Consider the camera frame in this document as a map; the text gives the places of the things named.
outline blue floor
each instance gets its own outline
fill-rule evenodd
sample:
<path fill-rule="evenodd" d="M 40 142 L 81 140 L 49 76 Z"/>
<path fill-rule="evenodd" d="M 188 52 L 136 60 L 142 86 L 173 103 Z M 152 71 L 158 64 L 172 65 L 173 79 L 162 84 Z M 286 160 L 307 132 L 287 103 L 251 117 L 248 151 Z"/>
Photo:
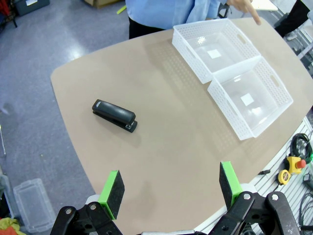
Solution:
<path fill-rule="evenodd" d="M 56 214 L 66 205 L 81 208 L 94 191 L 68 137 L 50 75 L 126 40 L 127 12 L 116 14 L 124 5 L 95 9 L 82 0 L 51 0 L 0 34 L 0 125 L 7 153 L 0 165 L 12 186 L 41 178 Z"/>

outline bolt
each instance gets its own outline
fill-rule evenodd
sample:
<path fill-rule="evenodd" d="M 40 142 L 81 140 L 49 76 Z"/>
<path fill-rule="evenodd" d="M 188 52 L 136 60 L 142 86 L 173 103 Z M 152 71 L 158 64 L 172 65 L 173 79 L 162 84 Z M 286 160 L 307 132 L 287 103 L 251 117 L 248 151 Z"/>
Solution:
<path fill-rule="evenodd" d="M 250 198 L 251 198 L 250 194 L 248 194 L 248 193 L 244 194 L 244 199 L 249 200 Z"/>
<path fill-rule="evenodd" d="M 273 194 L 273 195 L 272 195 L 272 199 L 273 199 L 274 201 L 277 201 L 277 200 L 278 200 L 278 196 L 277 196 L 276 194 Z"/>

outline white label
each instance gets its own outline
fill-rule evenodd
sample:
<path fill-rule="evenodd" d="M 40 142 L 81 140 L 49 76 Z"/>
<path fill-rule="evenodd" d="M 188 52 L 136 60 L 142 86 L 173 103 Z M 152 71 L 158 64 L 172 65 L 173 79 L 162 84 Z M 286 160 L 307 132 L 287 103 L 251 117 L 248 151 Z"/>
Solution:
<path fill-rule="evenodd" d="M 218 57 L 221 57 L 221 54 L 219 53 L 218 50 L 209 50 L 207 52 L 209 54 L 209 56 L 212 58 L 212 59 L 215 59 L 215 58 L 218 58 Z"/>
<path fill-rule="evenodd" d="M 38 0 L 26 0 L 26 5 L 30 6 L 31 4 L 34 4 L 36 2 L 38 2 Z"/>
<path fill-rule="evenodd" d="M 243 101 L 243 103 L 245 104 L 245 106 L 248 106 L 249 104 L 253 103 L 254 100 L 252 98 L 252 96 L 248 93 L 245 94 L 244 96 L 241 97 L 241 100 Z"/>

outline person's leg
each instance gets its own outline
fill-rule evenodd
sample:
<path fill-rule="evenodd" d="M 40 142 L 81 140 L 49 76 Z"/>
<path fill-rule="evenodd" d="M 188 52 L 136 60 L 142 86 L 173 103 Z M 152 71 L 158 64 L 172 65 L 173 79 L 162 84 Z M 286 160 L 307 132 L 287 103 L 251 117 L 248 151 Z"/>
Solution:
<path fill-rule="evenodd" d="M 148 27 L 129 18 L 129 39 L 162 31 L 161 28 Z"/>
<path fill-rule="evenodd" d="M 281 37 L 284 37 L 287 33 L 297 29 L 308 19 L 307 14 L 309 11 L 310 10 L 301 0 L 297 0 L 287 18 L 284 19 L 275 30 Z"/>

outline beige tabletop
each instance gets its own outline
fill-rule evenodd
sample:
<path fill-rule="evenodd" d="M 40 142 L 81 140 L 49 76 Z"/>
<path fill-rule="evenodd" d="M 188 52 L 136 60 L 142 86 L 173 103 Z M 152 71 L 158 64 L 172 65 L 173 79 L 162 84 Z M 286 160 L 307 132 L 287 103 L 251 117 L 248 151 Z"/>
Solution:
<path fill-rule="evenodd" d="M 119 169 L 125 194 L 116 224 L 128 235 L 192 229 L 224 205 L 220 161 L 247 183 L 281 149 L 313 104 L 313 81 L 263 20 L 234 23 L 276 70 L 294 103 L 256 139 L 240 141 L 180 54 L 173 31 L 83 56 L 52 75 L 53 89 L 83 168 L 97 193 Z M 129 133 L 94 115 L 96 99 L 136 114 Z"/>

